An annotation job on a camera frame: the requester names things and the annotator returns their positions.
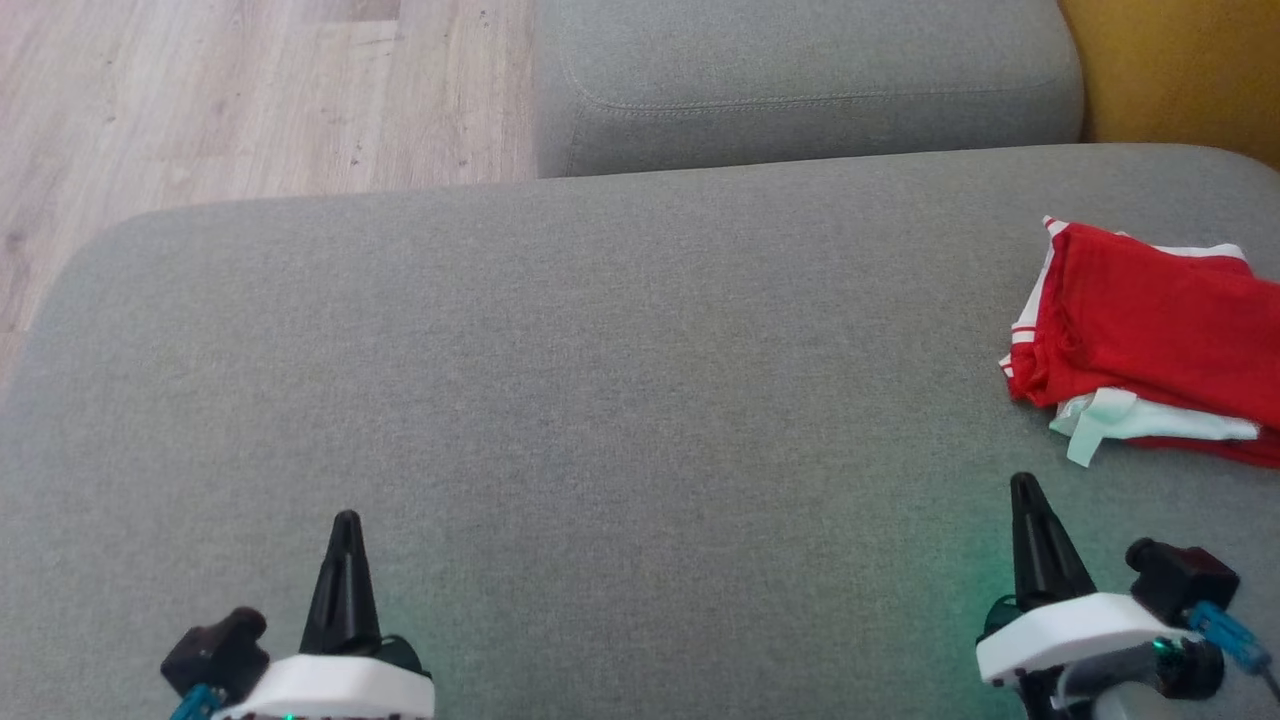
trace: white robot part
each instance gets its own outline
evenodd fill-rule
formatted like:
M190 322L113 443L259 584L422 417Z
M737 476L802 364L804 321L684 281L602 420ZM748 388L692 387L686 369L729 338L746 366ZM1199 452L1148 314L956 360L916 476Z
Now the white robot part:
M1093 593L1037 607L978 643L984 683L1149 643L1198 637L1165 625L1132 596Z
M371 657L294 655L268 666L253 692L212 720L257 717L392 717L433 720L435 685Z

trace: gray sofa seat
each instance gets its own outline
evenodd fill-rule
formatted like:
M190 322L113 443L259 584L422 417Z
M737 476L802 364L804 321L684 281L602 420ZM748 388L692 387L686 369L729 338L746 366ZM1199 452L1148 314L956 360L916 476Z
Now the gray sofa seat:
M165 717L164 653L242 603L293 652L355 507L442 717L1021 717L973 655L1016 470L1101 588L1202 544L1280 647L1275 473L1084 470L996 365L1043 214L1275 278L1276 206L1226 152L1055 146L137 218L0 416L0 715ZM1188 717L1271 702L1231 674Z
M539 0L541 177L1073 142L1053 0Z

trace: mustard yellow fabric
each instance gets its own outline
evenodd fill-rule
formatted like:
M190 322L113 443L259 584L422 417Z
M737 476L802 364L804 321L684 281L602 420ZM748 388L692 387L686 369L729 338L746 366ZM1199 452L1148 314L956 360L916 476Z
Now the mustard yellow fabric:
M1280 0L1060 0L1085 140L1224 147L1280 169Z

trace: floor plank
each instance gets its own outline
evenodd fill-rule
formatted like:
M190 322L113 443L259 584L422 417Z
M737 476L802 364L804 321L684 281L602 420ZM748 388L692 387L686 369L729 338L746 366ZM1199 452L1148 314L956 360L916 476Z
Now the floor plank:
M0 380L67 260L148 210L532 177L531 0L9 0Z

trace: gray fabric surface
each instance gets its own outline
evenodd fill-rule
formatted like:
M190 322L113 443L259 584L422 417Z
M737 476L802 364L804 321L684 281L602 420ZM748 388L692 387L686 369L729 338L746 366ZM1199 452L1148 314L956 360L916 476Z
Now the gray fabric surface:
M134 219L0 419L0 716L165 717L160 659L241 603L292 652L351 506L442 717L1018 717L973 644L1023 469L1102 588L1203 544L1280 647L1276 473L1073 466L996 366L1042 214L1276 278L1277 206L1239 156L1057 146Z
M1053 0L539 0L541 177L1074 141Z

